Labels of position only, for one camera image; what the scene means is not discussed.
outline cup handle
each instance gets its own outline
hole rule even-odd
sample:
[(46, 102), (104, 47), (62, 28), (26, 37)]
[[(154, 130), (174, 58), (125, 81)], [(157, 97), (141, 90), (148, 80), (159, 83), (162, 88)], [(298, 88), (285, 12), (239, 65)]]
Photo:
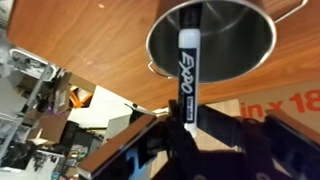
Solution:
[(298, 6), (296, 6), (293, 9), (291, 9), (290, 11), (288, 11), (287, 13), (285, 13), (284, 15), (282, 15), (281, 17), (276, 19), (274, 22), (278, 23), (278, 22), (282, 21), (283, 19), (287, 18), (291, 14), (297, 12), (299, 9), (301, 9), (303, 6), (305, 6), (307, 3), (308, 3), (308, 0), (301, 0), (301, 3)]
[(167, 75), (164, 75), (164, 74), (162, 74), (162, 73), (154, 70), (154, 69), (152, 68), (152, 64), (153, 64), (152, 61), (150, 61), (149, 64), (148, 64), (148, 69), (149, 69), (151, 72), (153, 72), (154, 74), (156, 74), (156, 75), (158, 75), (158, 76), (165, 77), (165, 78), (167, 78), (167, 79), (172, 79), (172, 77), (167, 76)]

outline cardboard box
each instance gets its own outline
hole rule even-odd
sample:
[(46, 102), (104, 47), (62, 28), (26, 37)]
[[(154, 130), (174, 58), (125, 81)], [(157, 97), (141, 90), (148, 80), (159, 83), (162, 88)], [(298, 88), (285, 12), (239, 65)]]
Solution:
[(94, 90), (96, 89), (96, 85), (75, 75), (75, 74), (72, 74), (71, 77), (70, 77), (70, 80), (69, 80), (69, 83), (71, 85), (74, 85), (74, 86), (77, 86), (83, 90), (86, 90), (90, 93), (94, 93)]
[(64, 112), (69, 109), (69, 96), (71, 73), (65, 73), (57, 85), (54, 100), (54, 113)]
[(30, 132), (28, 139), (36, 138), (39, 130), (43, 129), (40, 136), (42, 139), (58, 143), (67, 123), (68, 116), (68, 111), (58, 115), (30, 111), (27, 118), (39, 120), (39, 125), (36, 129)]
[(243, 117), (263, 120), (267, 109), (279, 109), (320, 132), (320, 81), (309, 81), (238, 97)]

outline marker label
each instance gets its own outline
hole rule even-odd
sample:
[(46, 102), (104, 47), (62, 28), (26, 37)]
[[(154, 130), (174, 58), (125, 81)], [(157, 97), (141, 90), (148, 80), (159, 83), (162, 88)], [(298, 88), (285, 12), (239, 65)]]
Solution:
[(196, 57), (196, 48), (179, 49), (179, 104), (182, 107), (181, 116), (186, 123), (195, 121)]

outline stainless steel cup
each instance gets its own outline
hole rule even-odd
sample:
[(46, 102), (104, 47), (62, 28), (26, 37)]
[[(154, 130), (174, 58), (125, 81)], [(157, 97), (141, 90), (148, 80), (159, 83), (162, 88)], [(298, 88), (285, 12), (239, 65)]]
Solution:
[[(178, 74), (179, 11), (202, 3), (200, 82), (210, 83), (242, 75), (262, 64), (276, 43), (275, 22), (259, 0), (164, 0), (146, 41), (149, 69), (164, 77)], [(294, 13), (301, 4), (276, 22)], [(152, 68), (155, 64), (161, 73)]]

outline wooden surface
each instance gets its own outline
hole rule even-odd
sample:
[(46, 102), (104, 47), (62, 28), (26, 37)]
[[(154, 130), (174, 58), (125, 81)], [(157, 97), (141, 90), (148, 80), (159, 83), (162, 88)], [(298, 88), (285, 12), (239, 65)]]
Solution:
[[(156, 109), (177, 98), (177, 81), (152, 74), (145, 39), (158, 3), (148, 0), (16, 0), (8, 27), (14, 44), (135, 103)], [(264, 0), (273, 17), (299, 0)], [(319, 0), (277, 25), (278, 42), (260, 68), (200, 86), (200, 102), (320, 76)]]

